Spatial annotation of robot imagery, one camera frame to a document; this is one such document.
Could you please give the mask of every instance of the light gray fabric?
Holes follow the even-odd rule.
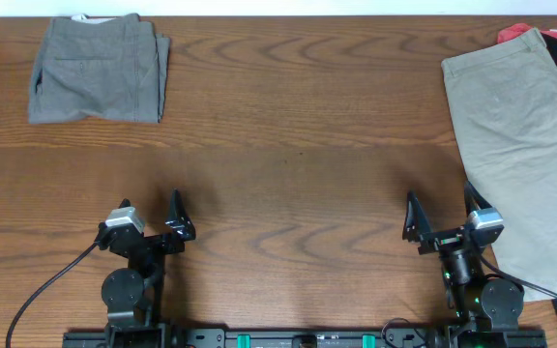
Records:
[[[557,68],[541,34],[442,68],[468,179],[505,221],[493,244],[500,269],[557,292]]]
[[[53,18],[34,63],[29,123],[159,122],[168,52],[169,38],[136,14],[101,24]]]

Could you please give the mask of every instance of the wooden table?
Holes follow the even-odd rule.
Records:
[[[463,222],[465,179],[440,62],[557,17],[155,17],[171,38],[159,125],[27,124],[47,18],[0,18],[0,347],[18,308],[128,197],[163,232],[172,188],[198,239],[168,258],[165,316],[231,328],[375,327],[451,318],[439,261],[401,240],[405,194]],[[94,251],[46,290],[15,347],[106,322]],[[551,302],[524,326],[557,347]]]

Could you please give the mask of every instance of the wooden tabletop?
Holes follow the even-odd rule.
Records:
[[[401,240],[414,189],[463,222],[465,180],[440,62],[557,17],[154,17],[171,38],[163,121],[27,124],[48,18],[0,18],[0,347],[16,311],[122,198],[164,232],[184,194],[197,240],[167,261],[163,314],[231,328],[381,328],[452,318],[440,264]],[[14,347],[106,323],[95,250],[29,307]],[[523,326],[557,347],[551,302]]]

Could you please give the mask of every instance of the white background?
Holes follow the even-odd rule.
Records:
[[[557,15],[557,0],[0,0],[0,16]]]

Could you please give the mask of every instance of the green strip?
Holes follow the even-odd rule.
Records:
[[[363,348],[375,348],[375,336],[363,334]]]
[[[238,334],[238,348],[250,348],[250,336]]]

